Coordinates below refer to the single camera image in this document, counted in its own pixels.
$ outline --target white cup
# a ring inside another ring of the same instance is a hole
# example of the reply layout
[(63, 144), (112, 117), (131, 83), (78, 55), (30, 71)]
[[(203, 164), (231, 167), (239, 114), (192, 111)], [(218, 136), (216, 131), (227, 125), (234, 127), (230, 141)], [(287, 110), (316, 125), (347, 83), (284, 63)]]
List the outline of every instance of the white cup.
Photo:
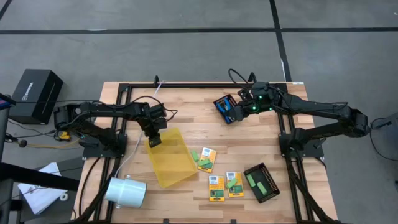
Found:
[(139, 181), (112, 177), (105, 199), (116, 202), (116, 207), (140, 208), (144, 201), (146, 188), (147, 184)]

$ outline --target yellow plastic bin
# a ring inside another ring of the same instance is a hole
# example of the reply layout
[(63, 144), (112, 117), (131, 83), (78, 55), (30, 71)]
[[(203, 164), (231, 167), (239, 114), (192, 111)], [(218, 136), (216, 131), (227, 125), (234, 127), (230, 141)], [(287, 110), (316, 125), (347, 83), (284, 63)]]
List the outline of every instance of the yellow plastic bin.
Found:
[(149, 154), (156, 173), (157, 181), (163, 188), (170, 187), (197, 172), (187, 146), (178, 128), (173, 128), (160, 134), (162, 144), (145, 148)]

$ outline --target black storage case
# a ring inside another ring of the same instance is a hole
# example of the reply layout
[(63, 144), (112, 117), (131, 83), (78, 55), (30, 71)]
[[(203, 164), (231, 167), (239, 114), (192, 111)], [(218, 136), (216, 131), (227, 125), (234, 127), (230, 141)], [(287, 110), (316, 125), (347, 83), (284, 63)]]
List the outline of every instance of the black storage case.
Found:
[(17, 105), (9, 118), (21, 124), (48, 124), (62, 84), (51, 70), (26, 69), (12, 94)]
[(251, 190), (253, 191), (259, 203), (265, 202), (266, 200), (269, 200), (280, 194), (280, 190), (276, 186), (274, 179), (271, 177), (271, 174), (263, 162), (244, 171), (243, 174), (248, 182), (248, 174), (251, 174), (254, 182), (261, 182), (266, 188), (267, 193), (263, 195), (257, 186), (251, 187)]

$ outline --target gray floor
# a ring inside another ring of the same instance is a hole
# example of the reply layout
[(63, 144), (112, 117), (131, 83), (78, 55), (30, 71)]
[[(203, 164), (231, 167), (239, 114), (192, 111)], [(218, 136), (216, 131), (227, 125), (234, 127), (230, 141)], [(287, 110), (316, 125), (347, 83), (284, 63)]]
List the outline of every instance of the gray floor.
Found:
[[(5, 2), (0, 0), (0, 7)], [(277, 0), (277, 8), (283, 28), (398, 27), (393, 0)], [(0, 20), (0, 30), (180, 27), (273, 27), (273, 21), (267, 0), (13, 0)], [(398, 32), (283, 36), (292, 79), (305, 82), (311, 100), (349, 101), (370, 120), (397, 112)], [(149, 81), (155, 75), (173, 81), (225, 81), (230, 67), (246, 76), (255, 72), (259, 80), (284, 81), (274, 33), (0, 35), (0, 43), (1, 93), (12, 94), (26, 68), (58, 74), (66, 84), (61, 99), (98, 99), (105, 81)], [(28, 133), (12, 124), (8, 131)], [(374, 140), (383, 154), (398, 158), (398, 142), (387, 131), (374, 133)], [(29, 141), (54, 144), (45, 136)], [(398, 163), (380, 158), (369, 137), (330, 138), (324, 150), (340, 220), (396, 223), (393, 181), (398, 180)], [(6, 145), (3, 161), (35, 168), (80, 155), (79, 149)], [(63, 213), (56, 221), (69, 217)]]

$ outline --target wooden tabletop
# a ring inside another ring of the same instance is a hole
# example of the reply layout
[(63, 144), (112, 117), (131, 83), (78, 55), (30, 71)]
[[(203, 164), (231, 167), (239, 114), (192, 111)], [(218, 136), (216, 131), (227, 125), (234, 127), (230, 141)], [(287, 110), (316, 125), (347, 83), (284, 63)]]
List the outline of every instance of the wooden tabletop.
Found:
[[(100, 100), (115, 103), (119, 84), (104, 83)], [(289, 93), (307, 100), (302, 83), (287, 83), (287, 88)], [(225, 202), (209, 202), (209, 173), (200, 170), (188, 179), (163, 189), (157, 183), (143, 144), (145, 138), (142, 138), (136, 154), (123, 166), (119, 178), (129, 174), (132, 179), (145, 182), (147, 192), (144, 203), (141, 208), (114, 209), (112, 223), (162, 223), (164, 218), (169, 218), (172, 223), (229, 223), (231, 219), (237, 219), (238, 223), (295, 223), (286, 164), (280, 155), (277, 140), (280, 133), (277, 114), (273, 111), (254, 114), (242, 122), (227, 125), (214, 107), (213, 101), (229, 93), (239, 101), (238, 91), (239, 88), (160, 88), (156, 98), (168, 109), (178, 110), (178, 114), (167, 126), (180, 130), (188, 150), (195, 150), (198, 155), (203, 147), (217, 151), (212, 175), (225, 176), (227, 171), (243, 172), (263, 162), (275, 180), (280, 195), (260, 204), (244, 179), (244, 197), (229, 198), (226, 195)], [(133, 89), (131, 98), (153, 95), (154, 92), (155, 88), (136, 88)], [(96, 124), (103, 128), (110, 127), (111, 120), (98, 118)], [(314, 127), (312, 116), (309, 115), (294, 116), (294, 122), (298, 128)], [(136, 122), (127, 122), (126, 155), (130, 155), (134, 149), (140, 131)], [(85, 162), (75, 202), (76, 211), (83, 181), (94, 160), (91, 158)], [(83, 210), (97, 194), (103, 161), (104, 159), (99, 160), (89, 176), (83, 195)], [(326, 214), (337, 219), (325, 168), (312, 158), (305, 158), (303, 164), (310, 193)], [(297, 191), (302, 216), (306, 218), (303, 198), (300, 191)], [(103, 203), (102, 218), (107, 204)]]

